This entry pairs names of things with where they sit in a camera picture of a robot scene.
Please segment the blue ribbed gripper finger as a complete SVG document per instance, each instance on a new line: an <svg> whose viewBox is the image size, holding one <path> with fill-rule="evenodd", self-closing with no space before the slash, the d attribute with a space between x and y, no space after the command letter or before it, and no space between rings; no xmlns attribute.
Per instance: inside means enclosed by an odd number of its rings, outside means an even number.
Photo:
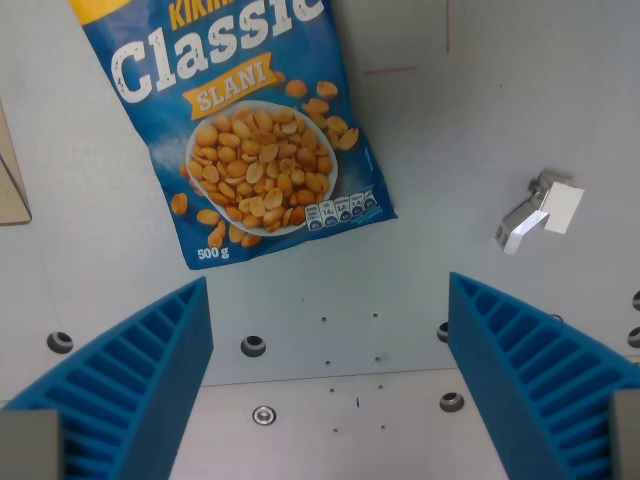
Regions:
<svg viewBox="0 0 640 480"><path fill-rule="evenodd" d="M609 405L639 369L551 315L459 273L448 346L511 479L610 479Z"/></svg>
<svg viewBox="0 0 640 480"><path fill-rule="evenodd" d="M4 408L59 414L65 479L167 479L212 352L200 277L99 335Z"/></svg>

